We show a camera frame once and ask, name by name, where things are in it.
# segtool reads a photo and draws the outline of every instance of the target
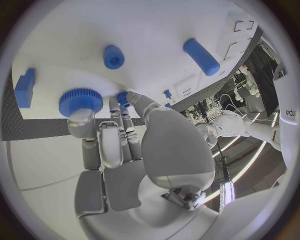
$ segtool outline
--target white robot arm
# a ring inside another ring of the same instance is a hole
[[[203,134],[210,148],[216,145],[217,137],[254,137],[270,143],[276,150],[281,151],[280,128],[265,124],[253,123],[248,118],[242,118],[233,111],[224,110],[210,123],[196,125]]]

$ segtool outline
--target robotic arm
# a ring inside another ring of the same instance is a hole
[[[276,150],[281,151],[280,128],[265,124],[253,123],[248,118],[242,118],[233,111],[224,110],[210,123],[200,123],[196,125],[199,132],[210,148],[213,148],[217,137],[254,137],[256,139],[270,143]]]

